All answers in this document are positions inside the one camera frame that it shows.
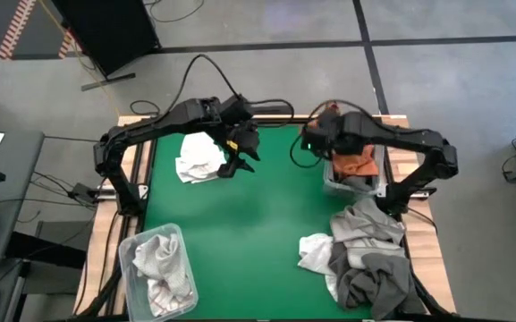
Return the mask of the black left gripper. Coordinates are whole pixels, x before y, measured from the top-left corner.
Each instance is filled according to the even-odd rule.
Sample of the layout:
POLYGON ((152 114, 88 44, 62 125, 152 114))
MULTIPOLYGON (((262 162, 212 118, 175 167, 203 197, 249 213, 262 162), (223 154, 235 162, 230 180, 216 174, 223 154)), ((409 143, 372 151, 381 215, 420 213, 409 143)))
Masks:
MULTIPOLYGON (((226 141, 228 140, 238 144, 238 150, 233 150, 226 144, 226 150, 230 157, 246 154, 256 161, 260 160, 258 155, 259 132, 258 125, 255 122, 245 121, 234 125, 227 132, 226 141)), ((255 169, 245 159, 240 158, 239 161, 229 160, 221 164, 217 170, 217 176, 220 178, 232 178, 238 166, 241 170, 251 173, 255 172, 255 169)))

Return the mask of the orange towel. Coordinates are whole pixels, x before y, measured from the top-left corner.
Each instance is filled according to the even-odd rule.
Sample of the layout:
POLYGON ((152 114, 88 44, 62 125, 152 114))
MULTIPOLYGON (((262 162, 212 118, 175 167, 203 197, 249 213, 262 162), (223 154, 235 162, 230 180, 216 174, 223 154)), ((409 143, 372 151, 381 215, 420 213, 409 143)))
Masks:
POLYGON ((367 145, 360 155, 340 155, 333 153, 332 165, 339 179, 349 176, 376 176, 379 169, 373 157, 375 147, 367 145))

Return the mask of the light gray towel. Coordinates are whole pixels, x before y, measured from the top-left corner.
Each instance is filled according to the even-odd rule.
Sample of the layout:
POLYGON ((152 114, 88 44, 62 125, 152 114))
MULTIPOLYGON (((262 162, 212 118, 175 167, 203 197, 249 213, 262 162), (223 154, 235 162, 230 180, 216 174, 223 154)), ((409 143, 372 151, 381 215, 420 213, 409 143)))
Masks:
POLYGON ((404 225, 381 211, 373 199, 360 199, 330 219, 334 242, 342 243, 350 267, 364 269, 362 257, 376 253, 405 258, 404 225))

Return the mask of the pale gray waffle towel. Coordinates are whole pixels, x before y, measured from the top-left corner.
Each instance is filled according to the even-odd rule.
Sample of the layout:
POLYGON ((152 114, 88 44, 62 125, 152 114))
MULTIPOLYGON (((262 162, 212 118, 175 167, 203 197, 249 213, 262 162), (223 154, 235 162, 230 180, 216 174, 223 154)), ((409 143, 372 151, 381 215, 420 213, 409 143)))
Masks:
POLYGON ((135 250, 132 264, 138 269, 138 276, 147 279, 150 299, 159 296, 184 298, 190 294, 181 246, 177 233, 156 234, 135 250))

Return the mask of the white towel with red stripes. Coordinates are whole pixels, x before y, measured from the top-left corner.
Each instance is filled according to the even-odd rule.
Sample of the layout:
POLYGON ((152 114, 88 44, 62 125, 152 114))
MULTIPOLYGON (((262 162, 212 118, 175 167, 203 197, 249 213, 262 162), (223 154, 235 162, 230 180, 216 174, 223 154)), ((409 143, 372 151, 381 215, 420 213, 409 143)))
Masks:
POLYGON ((154 317, 162 317, 193 303, 190 282, 169 285, 164 280, 148 279, 148 305, 154 317))

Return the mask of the dark gray fuzzy towel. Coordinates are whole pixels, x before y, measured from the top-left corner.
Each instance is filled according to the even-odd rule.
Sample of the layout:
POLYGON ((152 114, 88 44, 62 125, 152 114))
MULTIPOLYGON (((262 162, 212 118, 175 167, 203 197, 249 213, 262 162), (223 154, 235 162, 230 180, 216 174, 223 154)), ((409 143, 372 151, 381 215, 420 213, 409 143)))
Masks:
POLYGON ((375 320, 393 318, 395 314, 425 314, 419 299, 410 262, 405 257, 368 253, 361 257, 363 268, 350 266, 343 243, 332 246, 328 261, 335 273, 337 303, 351 310, 362 305, 370 307, 375 320))

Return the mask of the clear plastic bin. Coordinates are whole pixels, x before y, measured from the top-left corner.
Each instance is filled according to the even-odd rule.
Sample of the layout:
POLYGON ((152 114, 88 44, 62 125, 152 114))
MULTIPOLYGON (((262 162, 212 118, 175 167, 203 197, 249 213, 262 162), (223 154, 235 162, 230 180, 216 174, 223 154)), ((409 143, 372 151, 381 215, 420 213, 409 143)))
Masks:
POLYGON ((374 190, 370 192, 361 192, 352 189, 351 187, 340 184, 340 180, 333 170, 332 160, 325 161, 324 163, 324 172, 323 172, 323 180, 324 180, 324 190, 328 193, 334 195, 344 196, 345 198, 353 198, 357 195, 368 195, 368 196, 376 196, 379 193, 382 193, 384 188, 384 147, 381 145, 373 145, 375 147, 373 157, 376 160, 376 164, 379 169, 379 174, 373 177, 373 188, 374 190))
POLYGON ((188 258, 185 241, 182 236, 181 228, 176 224, 166 224, 143 233, 136 234, 123 240, 118 250, 120 269, 125 282, 126 308, 131 322, 166 322, 167 320, 178 318, 191 312, 199 301, 198 290, 194 281, 190 261, 188 258), (182 244, 182 259, 185 264, 186 276, 193 291, 193 303, 185 309, 178 309, 162 317, 154 317, 148 305, 148 284, 144 276, 138 276, 138 269, 132 264, 135 258, 135 250, 139 245, 146 242, 156 234, 169 236, 177 233, 182 244))

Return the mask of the black power adapter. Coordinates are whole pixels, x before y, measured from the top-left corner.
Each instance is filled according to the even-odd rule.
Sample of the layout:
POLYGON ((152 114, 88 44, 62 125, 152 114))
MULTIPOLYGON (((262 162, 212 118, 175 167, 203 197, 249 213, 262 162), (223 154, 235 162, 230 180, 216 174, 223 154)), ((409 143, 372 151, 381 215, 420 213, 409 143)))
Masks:
POLYGON ((87 185, 77 182, 71 189, 67 195, 81 202, 85 203, 95 203, 97 200, 97 196, 99 195, 99 189, 90 188, 87 185))

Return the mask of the black partition panel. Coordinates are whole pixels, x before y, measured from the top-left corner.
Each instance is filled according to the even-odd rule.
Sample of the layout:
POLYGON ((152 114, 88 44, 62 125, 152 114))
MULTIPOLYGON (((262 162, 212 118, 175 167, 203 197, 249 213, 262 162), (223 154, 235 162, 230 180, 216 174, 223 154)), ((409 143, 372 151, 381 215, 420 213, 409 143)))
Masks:
POLYGON ((134 79, 134 72, 114 74, 161 48, 143 0, 51 1, 82 53, 103 76, 83 85, 83 91, 134 79))

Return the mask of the black floor box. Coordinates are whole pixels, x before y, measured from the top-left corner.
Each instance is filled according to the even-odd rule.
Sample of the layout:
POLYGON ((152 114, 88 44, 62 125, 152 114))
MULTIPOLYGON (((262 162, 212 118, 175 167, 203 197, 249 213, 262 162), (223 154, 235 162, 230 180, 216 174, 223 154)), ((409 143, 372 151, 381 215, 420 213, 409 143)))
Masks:
POLYGON ((5 249, 7 258, 82 269, 86 261, 90 224, 82 221, 40 221, 36 234, 13 232, 5 249))

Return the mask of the gray desk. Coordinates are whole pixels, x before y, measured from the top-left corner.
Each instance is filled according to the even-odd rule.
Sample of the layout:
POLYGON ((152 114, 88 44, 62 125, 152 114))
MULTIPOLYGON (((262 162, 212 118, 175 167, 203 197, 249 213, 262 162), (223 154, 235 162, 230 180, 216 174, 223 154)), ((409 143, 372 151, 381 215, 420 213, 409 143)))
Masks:
POLYGON ((26 197, 30 179, 43 145, 42 131, 9 131, 0 142, 0 261, 7 246, 26 197))

